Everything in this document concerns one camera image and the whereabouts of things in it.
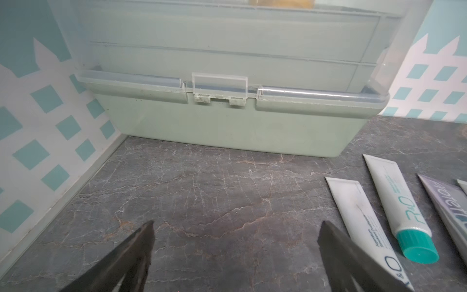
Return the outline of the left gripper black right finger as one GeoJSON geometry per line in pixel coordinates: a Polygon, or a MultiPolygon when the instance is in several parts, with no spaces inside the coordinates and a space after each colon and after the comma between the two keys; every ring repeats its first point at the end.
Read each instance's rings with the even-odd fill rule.
{"type": "Polygon", "coordinates": [[[332,222],[323,221],[318,245],[333,292],[409,292],[332,222]]]}

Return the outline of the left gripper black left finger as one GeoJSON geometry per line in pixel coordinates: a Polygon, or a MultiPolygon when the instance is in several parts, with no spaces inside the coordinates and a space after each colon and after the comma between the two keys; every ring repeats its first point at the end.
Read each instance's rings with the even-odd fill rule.
{"type": "Polygon", "coordinates": [[[155,235],[154,221],[140,228],[102,260],[62,289],[63,292],[142,292],[151,265],[155,235]]]}

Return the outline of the dark cap toothpaste tube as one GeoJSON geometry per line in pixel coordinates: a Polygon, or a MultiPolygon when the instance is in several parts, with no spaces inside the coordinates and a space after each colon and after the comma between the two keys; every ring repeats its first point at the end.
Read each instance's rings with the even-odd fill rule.
{"type": "Polygon", "coordinates": [[[361,184],[331,177],[326,181],[350,238],[386,272],[414,291],[361,184]]]}

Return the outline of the teal cap toothpaste tube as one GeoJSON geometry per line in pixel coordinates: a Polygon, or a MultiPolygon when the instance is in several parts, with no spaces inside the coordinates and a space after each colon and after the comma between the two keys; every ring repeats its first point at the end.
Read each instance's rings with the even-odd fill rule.
{"type": "Polygon", "coordinates": [[[401,173],[398,164],[363,155],[377,189],[390,229],[405,258],[419,264],[434,264],[440,256],[432,231],[401,173]]]}

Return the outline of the silver foil toothpaste tube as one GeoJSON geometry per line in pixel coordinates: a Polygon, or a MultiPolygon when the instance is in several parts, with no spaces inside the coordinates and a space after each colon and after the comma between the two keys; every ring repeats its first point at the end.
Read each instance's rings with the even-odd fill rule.
{"type": "Polygon", "coordinates": [[[426,175],[417,175],[467,264],[467,195],[461,187],[426,175]]]}

